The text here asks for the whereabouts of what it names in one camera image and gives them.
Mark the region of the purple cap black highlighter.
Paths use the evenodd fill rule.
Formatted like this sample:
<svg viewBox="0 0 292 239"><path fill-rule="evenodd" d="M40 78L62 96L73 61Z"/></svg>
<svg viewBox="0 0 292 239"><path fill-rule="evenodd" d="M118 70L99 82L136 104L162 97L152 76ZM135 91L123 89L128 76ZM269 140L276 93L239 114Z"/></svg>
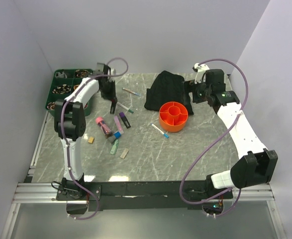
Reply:
<svg viewBox="0 0 292 239"><path fill-rule="evenodd" d="M125 127L126 128L131 128L131 125L130 125L130 123L129 123L127 117L126 117L126 115L123 112L120 112L119 113L119 116L120 116L122 122L124 123Z"/></svg>

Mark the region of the orange round pen holder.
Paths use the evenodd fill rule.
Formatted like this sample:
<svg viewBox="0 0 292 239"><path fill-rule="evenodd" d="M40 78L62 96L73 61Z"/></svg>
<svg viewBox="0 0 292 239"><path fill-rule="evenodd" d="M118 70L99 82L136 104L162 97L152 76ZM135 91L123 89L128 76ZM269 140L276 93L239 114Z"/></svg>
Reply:
<svg viewBox="0 0 292 239"><path fill-rule="evenodd" d="M181 131L188 120L186 107L178 102L167 102L159 110L159 123L168 132Z"/></svg>

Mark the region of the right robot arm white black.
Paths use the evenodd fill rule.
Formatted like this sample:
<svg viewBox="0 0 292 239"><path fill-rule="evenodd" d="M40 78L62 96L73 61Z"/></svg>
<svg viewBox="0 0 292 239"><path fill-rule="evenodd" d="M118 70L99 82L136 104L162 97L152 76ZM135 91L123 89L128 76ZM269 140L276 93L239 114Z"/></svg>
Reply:
<svg viewBox="0 0 292 239"><path fill-rule="evenodd" d="M226 90L226 75L221 69L198 66L195 79L184 83L185 93L192 93L193 103L207 102L229 130L238 152L238 162L229 170L208 176L205 185L209 198L216 198L224 188L238 189L269 183L278 155L258 139L234 91Z"/></svg>

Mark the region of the light pink highlighter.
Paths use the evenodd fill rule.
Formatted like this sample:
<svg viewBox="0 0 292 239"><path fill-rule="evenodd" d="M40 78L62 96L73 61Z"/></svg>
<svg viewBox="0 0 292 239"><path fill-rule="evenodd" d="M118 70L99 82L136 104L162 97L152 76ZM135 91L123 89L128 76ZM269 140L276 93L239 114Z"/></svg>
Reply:
<svg viewBox="0 0 292 239"><path fill-rule="evenodd" d="M124 134L123 128L121 126L118 116L116 115L114 116L114 122L115 122L118 132L120 132L120 134L123 135Z"/></svg>

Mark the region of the blue tip thin pen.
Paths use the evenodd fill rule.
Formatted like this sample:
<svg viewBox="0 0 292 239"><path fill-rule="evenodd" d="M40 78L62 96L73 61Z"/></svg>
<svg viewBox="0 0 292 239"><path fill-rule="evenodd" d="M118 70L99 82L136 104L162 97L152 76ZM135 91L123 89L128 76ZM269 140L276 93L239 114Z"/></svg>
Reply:
<svg viewBox="0 0 292 239"><path fill-rule="evenodd" d="M141 97L141 94L140 94L140 93L134 92L134 91L132 91L132 90L130 90L130 89L127 89L127 88L122 88L122 89L123 89L124 91L130 93L130 94L133 94L133 95L136 95L136 96Z"/></svg>

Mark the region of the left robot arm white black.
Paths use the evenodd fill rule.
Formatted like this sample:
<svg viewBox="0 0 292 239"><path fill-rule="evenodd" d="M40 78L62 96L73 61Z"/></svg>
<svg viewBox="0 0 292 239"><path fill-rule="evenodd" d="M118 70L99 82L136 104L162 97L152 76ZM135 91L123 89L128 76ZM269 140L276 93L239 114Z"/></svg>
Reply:
<svg viewBox="0 0 292 239"><path fill-rule="evenodd" d="M84 177L81 164L81 140L86 131L84 106L91 97L100 92L111 102L110 113L114 114L117 97L115 90L116 70L106 64L99 64L94 74L83 78L69 96L55 102L54 130L61 139L64 152L64 178L80 181Z"/></svg>

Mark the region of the green cap white marker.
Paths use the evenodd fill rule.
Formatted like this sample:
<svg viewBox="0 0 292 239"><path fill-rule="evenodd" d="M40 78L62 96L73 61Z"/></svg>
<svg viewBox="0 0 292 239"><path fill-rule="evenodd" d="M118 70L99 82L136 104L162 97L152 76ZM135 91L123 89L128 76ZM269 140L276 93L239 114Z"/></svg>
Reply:
<svg viewBox="0 0 292 239"><path fill-rule="evenodd" d="M130 112L132 114L134 113L134 111L132 109L126 107L125 105L121 104L120 102L117 102L117 105L120 106L121 108L127 110L128 112Z"/></svg>

